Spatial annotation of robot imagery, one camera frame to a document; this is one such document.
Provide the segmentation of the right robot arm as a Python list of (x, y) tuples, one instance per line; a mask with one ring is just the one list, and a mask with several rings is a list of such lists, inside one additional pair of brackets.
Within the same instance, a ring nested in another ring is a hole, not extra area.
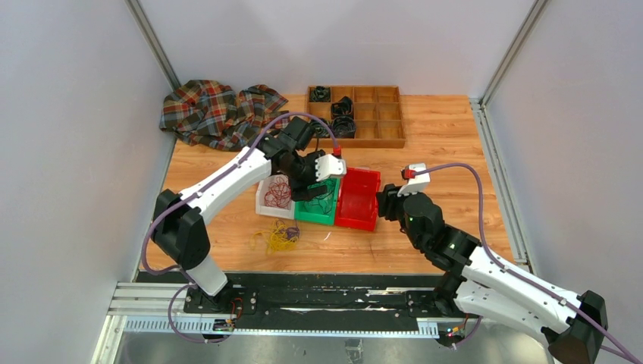
[(424, 193), (402, 195), (384, 186), (378, 216), (397, 221), (412, 246), (444, 271), (435, 309), (481, 316), (521, 331), (546, 346), (561, 363), (596, 361), (607, 329), (604, 298), (557, 287), (503, 259), (471, 234), (444, 221)]

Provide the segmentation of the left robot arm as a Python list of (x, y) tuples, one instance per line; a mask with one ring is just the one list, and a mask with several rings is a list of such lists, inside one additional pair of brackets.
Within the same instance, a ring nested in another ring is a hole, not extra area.
[(145, 241), (153, 242), (174, 261), (187, 280), (203, 294), (203, 303), (214, 313), (226, 312), (232, 293), (226, 274), (210, 255), (207, 225), (242, 192), (268, 177), (282, 174), (294, 202), (309, 201), (326, 192), (318, 186), (319, 158), (315, 150), (300, 153), (317, 136), (308, 121), (294, 116), (281, 130), (261, 132), (250, 145), (205, 180), (179, 193), (161, 192)]

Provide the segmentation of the red plastic bin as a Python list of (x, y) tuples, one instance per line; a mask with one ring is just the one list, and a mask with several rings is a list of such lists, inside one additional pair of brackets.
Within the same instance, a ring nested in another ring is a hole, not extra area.
[(340, 182), (334, 225), (374, 231), (378, 219), (376, 193), (380, 186), (379, 171), (348, 168)]

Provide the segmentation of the white plastic bin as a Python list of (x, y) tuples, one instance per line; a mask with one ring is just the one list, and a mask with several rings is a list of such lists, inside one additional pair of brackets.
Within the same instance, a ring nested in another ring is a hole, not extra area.
[(295, 210), (290, 194), (290, 185), (285, 175), (277, 174), (260, 181), (256, 191), (256, 214), (293, 220)]

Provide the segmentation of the green plastic bin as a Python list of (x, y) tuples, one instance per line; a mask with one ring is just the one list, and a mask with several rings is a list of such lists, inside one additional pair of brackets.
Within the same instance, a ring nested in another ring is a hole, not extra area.
[(317, 183), (320, 187), (327, 187), (328, 191), (310, 201), (295, 202), (294, 218), (323, 225), (334, 225), (337, 211), (337, 201), (340, 190), (339, 178), (328, 178)]

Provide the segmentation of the rolled dark tie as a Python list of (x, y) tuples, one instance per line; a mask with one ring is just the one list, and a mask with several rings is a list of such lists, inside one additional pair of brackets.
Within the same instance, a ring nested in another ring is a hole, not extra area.
[(354, 119), (349, 115), (337, 116), (331, 123), (332, 133), (338, 139), (353, 139), (356, 128)]
[(319, 119), (313, 119), (311, 118), (309, 120), (309, 123), (314, 130), (314, 134), (318, 138), (330, 138), (331, 137), (331, 125), (328, 123), (328, 121), (325, 118), (319, 118)]
[(342, 97), (339, 101), (331, 104), (331, 117), (333, 119), (340, 117), (354, 118), (353, 100), (349, 96)]
[(326, 86), (312, 86), (309, 88), (309, 102), (330, 102), (331, 88)]

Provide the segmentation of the wooden compartment tray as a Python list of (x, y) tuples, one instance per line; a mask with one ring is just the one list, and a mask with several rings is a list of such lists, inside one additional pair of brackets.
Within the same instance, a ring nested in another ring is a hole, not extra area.
[(331, 88), (330, 102), (309, 102), (310, 87), (306, 91), (306, 112), (325, 118), (330, 125), (331, 104), (344, 96), (353, 100), (356, 135), (337, 139), (343, 148), (401, 149), (406, 145), (398, 86), (326, 86)]

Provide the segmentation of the plaid cloth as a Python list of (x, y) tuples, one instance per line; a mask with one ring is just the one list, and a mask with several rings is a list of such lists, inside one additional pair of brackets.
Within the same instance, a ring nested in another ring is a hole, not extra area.
[(285, 114), (287, 103), (265, 84), (237, 93), (215, 80), (190, 80), (165, 97), (158, 127), (190, 146), (239, 151)]

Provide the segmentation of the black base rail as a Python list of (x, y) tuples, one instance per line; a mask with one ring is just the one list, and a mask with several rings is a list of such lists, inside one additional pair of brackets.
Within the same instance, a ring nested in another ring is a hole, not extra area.
[(169, 284), (162, 311), (171, 332), (221, 343), (234, 336), (428, 337), (455, 347), (481, 327), (477, 315), (448, 309), (436, 275), (236, 272), (217, 296), (179, 272), (140, 272), (138, 284)]

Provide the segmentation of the aluminium frame profile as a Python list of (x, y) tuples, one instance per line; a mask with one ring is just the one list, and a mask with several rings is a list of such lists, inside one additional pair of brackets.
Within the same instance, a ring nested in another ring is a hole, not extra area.
[(182, 278), (114, 291), (94, 363), (550, 363), (529, 336), (440, 313), (434, 275), (234, 273), (208, 299)]

